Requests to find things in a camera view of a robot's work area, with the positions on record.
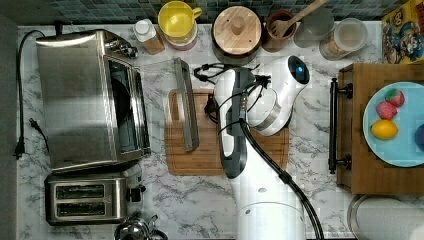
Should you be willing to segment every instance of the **toaster lever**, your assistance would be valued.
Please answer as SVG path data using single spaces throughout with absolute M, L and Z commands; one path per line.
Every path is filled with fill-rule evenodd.
M 141 201 L 141 195 L 146 191 L 146 187 L 144 185 L 138 185 L 136 188 L 129 188 L 127 190 L 127 201 L 131 202 L 140 202 Z

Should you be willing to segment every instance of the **yellow cup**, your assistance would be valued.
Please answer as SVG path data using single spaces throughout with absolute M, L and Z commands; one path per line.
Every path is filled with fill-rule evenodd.
M 202 14 L 202 9 L 192 9 L 181 1 L 165 4 L 158 15 L 159 27 L 165 38 L 174 43 L 186 43 L 194 34 L 194 21 Z

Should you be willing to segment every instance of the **cutting board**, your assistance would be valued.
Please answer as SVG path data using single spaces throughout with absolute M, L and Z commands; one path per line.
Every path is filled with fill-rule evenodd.
M 165 124 L 165 150 L 169 172 L 173 175 L 221 175 L 221 159 L 218 144 L 218 125 L 204 114 L 208 94 L 212 89 L 193 89 L 196 108 L 199 146 L 192 152 L 186 152 L 184 146 L 183 125 L 179 120 L 177 94 L 169 94 L 169 114 Z M 264 151 L 283 169 L 286 168 L 289 150 L 289 129 L 278 134 L 264 137 L 251 130 L 252 136 Z

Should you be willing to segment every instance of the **strawberry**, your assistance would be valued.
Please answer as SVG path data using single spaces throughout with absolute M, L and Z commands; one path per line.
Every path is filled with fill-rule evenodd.
M 392 119 L 397 114 L 397 109 L 391 103 L 382 101 L 377 105 L 377 114 L 381 119 Z
M 405 102 L 405 97 L 401 90 L 391 89 L 386 93 L 386 101 L 395 107 L 400 107 Z

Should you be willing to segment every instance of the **box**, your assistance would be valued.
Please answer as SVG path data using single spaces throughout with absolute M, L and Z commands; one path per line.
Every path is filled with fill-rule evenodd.
M 382 24 L 384 63 L 424 64 L 424 0 L 408 1 Z
M 339 70 L 339 89 L 353 84 L 352 99 L 341 95 L 338 99 L 337 159 L 347 154 L 352 158 L 351 169 L 337 166 L 339 187 L 352 194 L 424 195 L 424 164 L 404 168 L 386 163 L 370 149 L 362 127 L 370 98 L 389 84 L 406 81 L 424 84 L 424 67 L 354 63 Z

